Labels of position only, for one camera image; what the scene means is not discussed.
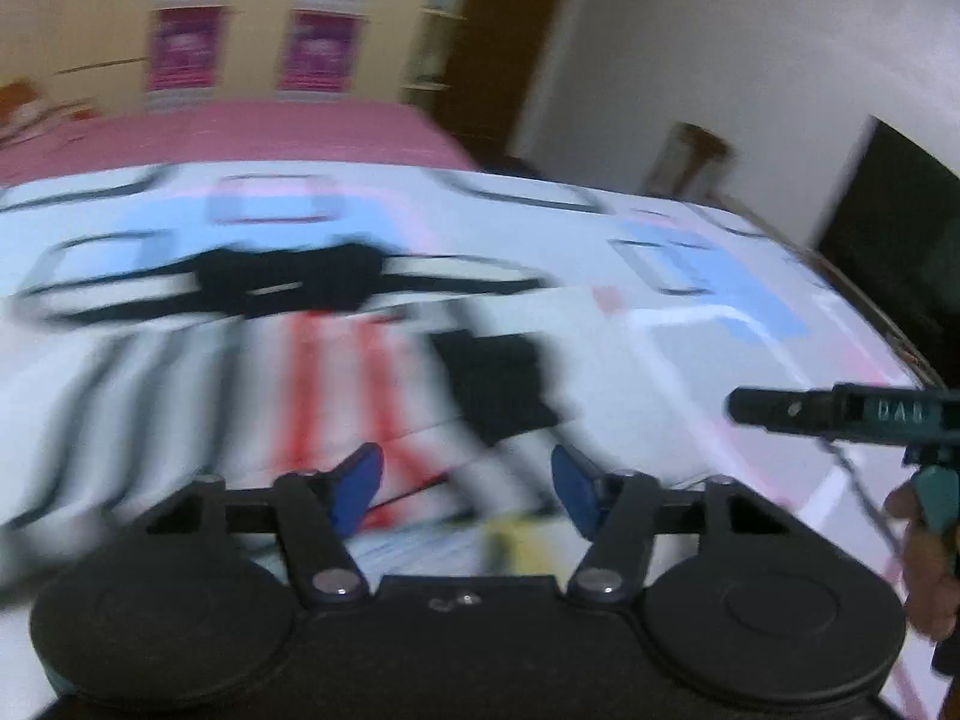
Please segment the person's right hand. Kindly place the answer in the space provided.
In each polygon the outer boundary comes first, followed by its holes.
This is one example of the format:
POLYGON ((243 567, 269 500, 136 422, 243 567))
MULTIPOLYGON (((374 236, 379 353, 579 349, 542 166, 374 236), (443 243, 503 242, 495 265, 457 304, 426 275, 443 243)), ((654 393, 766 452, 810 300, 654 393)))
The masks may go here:
POLYGON ((901 484, 885 499, 890 517, 907 524, 901 546, 901 570, 907 587, 905 611, 914 630, 931 642, 949 639, 957 626, 958 580, 942 538, 921 525, 918 499, 901 484))

